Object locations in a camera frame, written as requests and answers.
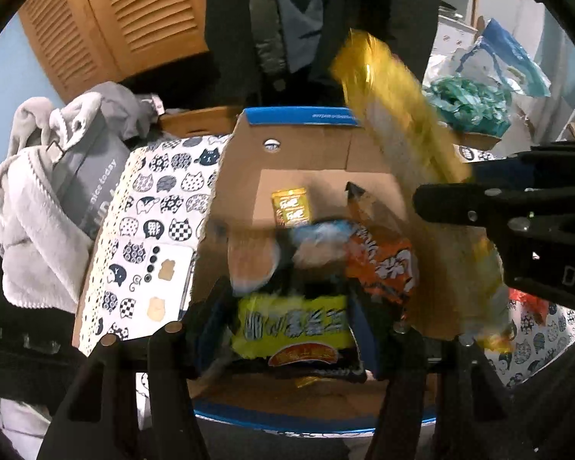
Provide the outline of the long gold snack pack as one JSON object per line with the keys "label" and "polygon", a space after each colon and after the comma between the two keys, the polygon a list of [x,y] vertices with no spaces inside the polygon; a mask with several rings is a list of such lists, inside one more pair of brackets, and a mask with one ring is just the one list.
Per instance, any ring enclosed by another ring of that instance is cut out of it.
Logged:
{"label": "long gold snack pack", "polygon": [[409,68],[365,31],[349,31],[331,73],[379,146],[406,205],[419,267],[419,289],[408,309],[411,325],[425,337],[451,341],[461,335],[484,349],[509,352],[509,292],[492,242],[474,227],[426,221],[412,200],[423,184],[470,178],[472,169],[457,156],[454,135],[438,123]]}

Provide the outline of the orange snack bag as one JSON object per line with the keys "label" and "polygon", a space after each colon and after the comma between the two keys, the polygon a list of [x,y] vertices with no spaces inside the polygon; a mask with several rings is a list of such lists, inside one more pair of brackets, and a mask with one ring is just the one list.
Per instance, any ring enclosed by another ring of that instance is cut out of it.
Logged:
{"label": "orange snack bag", "polygon": [[346,245],[346,276],[371,297],[405,306],[416,291],[416,255],[394,212],[371,192],[348,182],[353,232]]}

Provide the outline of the black yellow snack pack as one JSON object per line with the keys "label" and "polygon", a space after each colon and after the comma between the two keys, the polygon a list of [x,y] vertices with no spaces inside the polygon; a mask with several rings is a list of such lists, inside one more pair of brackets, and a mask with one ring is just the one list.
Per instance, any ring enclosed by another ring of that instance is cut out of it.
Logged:
{"label": "black yellow snack pack", "polygon": [[365,368],[348,318],[348,220],[297,227],[234,227],[209,234],[232,285],[232,319],[210,369],[362,383]]}

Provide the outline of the yellow chips snack pack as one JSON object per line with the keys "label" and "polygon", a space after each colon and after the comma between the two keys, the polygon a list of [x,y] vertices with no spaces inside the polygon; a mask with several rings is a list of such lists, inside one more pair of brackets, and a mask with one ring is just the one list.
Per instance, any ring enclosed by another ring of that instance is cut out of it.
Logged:
{"label": "yellow chips snack pack", "polygon": [[275,223],[279,227],[296,227],[311,222],[311,206],[305,188],[276,191],[271,199]]}

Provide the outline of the red snack bag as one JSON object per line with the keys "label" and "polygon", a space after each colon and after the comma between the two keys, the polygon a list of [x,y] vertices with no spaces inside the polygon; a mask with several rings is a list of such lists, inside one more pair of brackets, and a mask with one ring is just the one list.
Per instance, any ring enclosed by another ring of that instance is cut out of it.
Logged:
{"label": "red snack bag", "polygon": [[546,317],[549,314],[549,302],[537,296],[518,291],[510,287],[509,299],[520,304],[523,309],[530,311],[538,325],[546,324]]}

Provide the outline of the cardboard box on floor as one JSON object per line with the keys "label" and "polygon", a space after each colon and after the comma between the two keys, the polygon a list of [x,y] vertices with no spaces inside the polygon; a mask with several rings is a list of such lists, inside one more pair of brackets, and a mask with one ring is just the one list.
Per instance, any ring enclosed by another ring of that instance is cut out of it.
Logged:
{"label": "cardboard box on floor", "polygon": [[491,151],[501,138],[476,132],[453,131],[459,145],[477,148],[480,151]]}

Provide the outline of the cat pattern tablecloth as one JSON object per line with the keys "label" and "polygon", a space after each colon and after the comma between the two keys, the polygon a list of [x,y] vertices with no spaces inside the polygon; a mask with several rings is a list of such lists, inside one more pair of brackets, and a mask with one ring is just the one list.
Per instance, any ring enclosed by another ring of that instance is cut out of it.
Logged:
{"label": "cat pattern tablecloth", "polygon": [[178,320],[228,135],[165,139],[131,152],[102,223],[73,344],[147,337]]}

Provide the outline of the teal checked cloth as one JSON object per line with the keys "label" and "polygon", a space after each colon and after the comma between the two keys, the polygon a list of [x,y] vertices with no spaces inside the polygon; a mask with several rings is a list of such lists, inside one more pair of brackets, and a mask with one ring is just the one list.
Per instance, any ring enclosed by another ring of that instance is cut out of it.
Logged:
{"label": "teal checked cloth", "polygon": [[423,93],[456,132],[501,138],[511,126],[512,95],[502,86],[445,76],[424,86]]}

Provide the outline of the blue plastic bag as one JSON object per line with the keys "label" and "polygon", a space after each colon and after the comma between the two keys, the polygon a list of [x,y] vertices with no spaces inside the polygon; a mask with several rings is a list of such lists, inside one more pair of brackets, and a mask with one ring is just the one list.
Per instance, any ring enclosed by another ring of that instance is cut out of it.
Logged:
{"label": "blue plastic bag", "polygon": [[499,85],[513,95],[550,96],[550,81],[527,51],[497,20],[490,19],[476,42],[457,58],[464,78]]}

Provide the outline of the blue cardboard box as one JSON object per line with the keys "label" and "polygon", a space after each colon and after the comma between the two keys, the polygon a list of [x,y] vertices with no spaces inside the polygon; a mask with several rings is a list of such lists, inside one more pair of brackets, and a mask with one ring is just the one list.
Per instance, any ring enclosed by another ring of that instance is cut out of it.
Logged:
{"label": "blue cardboard box", "polygon": [[195,411],[281,432],[372,430],[425,337],[457,331],[440,252],[346,109],[252,108],[221,160],[192,300]]}

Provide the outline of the grey tote bag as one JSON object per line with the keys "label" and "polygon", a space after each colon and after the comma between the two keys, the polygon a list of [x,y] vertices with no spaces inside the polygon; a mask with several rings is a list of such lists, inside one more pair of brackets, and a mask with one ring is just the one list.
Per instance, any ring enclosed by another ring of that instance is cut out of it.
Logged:
{"label": "grey tote bag", "polygon": [[97,113],[54,166],[51,184],[66,216],[92,241],[108,214],[130,150]]}

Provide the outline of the grey crumpled garment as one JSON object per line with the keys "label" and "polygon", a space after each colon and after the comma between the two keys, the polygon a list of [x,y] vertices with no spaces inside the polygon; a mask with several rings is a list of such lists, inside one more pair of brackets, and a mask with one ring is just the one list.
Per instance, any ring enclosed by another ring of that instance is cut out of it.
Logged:
{"label": "grey crumpled garment", "polygon": [[158,95],[136,95],[116,82],[96,84],[89,92],[97,92],[102,96],[102,115],[111,131],[122,141],[145,139],[151,127],[166,113]]}

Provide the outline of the hanging dark coats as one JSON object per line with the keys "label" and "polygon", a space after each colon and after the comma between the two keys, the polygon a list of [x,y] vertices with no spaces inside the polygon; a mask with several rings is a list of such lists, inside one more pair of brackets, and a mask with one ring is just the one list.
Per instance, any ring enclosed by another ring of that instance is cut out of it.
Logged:
{"label": "hanging dark coats", "polygon": [[330,73],[351,30],[384,42],[423,79],[440,0],[206,0],[205,41],[222,104],[340,106]]}

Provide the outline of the wooden louvered door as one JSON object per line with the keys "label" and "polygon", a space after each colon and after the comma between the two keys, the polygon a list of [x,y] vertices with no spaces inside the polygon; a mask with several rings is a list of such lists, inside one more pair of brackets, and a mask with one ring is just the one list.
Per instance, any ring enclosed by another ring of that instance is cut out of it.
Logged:
{"label": "wooden louvered door", "polygon": [[18,11],[51,85],[68,102],[204,53],[206,0],[26,0]]}

